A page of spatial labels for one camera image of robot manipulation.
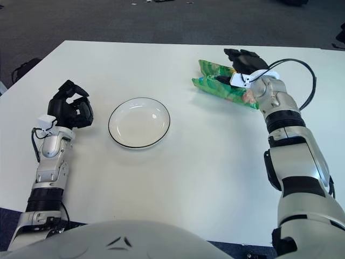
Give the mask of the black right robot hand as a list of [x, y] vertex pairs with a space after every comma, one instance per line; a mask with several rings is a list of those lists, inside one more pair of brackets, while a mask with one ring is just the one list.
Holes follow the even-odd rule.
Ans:
[[239, 73], [241, 83], [237, 85], [231, 84], [231, 77], [234, 74], [234, 72], [231, 75], [226, 74], [225, 76], [215, 76], [215, 79], [220, 83], [227, 84], [235, 88], [247, 88], [247, 85], [249, 84], [250, 80], [245, 79], [244, 75], [250, 76], [252, 73], [256, 71], [267, 71], [269, 69], [269, 65], [255, 52], [247, 50], [224, 49], [224, 53], [228, 56], [229, 60], [232, 61], [235, 73]]

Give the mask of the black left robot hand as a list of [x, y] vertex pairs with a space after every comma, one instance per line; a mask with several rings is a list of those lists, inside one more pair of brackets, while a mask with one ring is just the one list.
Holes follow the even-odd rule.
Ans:
[[67, 80], [50, 100], [47, 114], [54, 116], [57, 126], [73, 128], [88, 127], [93, 122], [93, 110], [89, 94], [74, 82]]

